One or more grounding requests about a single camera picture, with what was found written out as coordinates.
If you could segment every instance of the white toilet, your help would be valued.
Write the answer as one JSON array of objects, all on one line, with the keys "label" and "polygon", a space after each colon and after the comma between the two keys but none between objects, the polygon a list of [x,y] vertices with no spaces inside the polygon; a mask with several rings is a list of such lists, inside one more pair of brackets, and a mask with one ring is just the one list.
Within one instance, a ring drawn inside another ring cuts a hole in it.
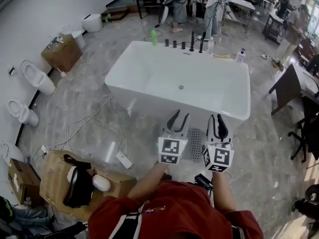
[{"label": "white toilet", "polygon": [[33,65],[31,61],[24,60],[21,63],[20,68],[22,75],[32,84],[32,86],[36,87],[45,95],[50,96],[55,91],[55,85],[51,79],[46,73]]},{"label": "white toilet", "polygon": [[30,110],[28,106],[18,100],[9,100],[7,108],[10,114],[23,124],[29,123],[31,126],[37,126],[39,122],[38,115]]}]

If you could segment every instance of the bathtub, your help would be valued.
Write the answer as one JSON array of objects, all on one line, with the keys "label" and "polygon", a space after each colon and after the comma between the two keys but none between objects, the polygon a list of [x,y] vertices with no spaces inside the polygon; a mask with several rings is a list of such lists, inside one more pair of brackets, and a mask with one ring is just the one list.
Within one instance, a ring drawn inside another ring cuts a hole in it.
[{"label": "bathtub", "polygon": [[221,114],[235,129],[250,115],[247,64],[217,59],[180,46],[133,41],[114,64],[106,85],[130,113],[160,119],[175,110],[190,114],[190,127],[207,130],[212,114]]}]

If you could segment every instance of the chair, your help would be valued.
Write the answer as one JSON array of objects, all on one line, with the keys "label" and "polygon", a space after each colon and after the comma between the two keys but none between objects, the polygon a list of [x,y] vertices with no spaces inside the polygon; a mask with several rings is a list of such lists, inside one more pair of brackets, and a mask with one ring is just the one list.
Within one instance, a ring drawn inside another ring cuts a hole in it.
[{"label": "chair", "polygon": [[306,161],[306,146],[308,147],[308,152],[312,153],[316,160],[319,158],[319,115],[317,115],[319,105],[307,97],[302,97],[302,100],[305,118],[297,123],[298,128],[301,129],[301,136],[292,131],[288,133],[288,136],[293,136],[300,142],[297,151],[290,159],[294,160],[302,148],[304,154],[302,163],[304,163]]}]

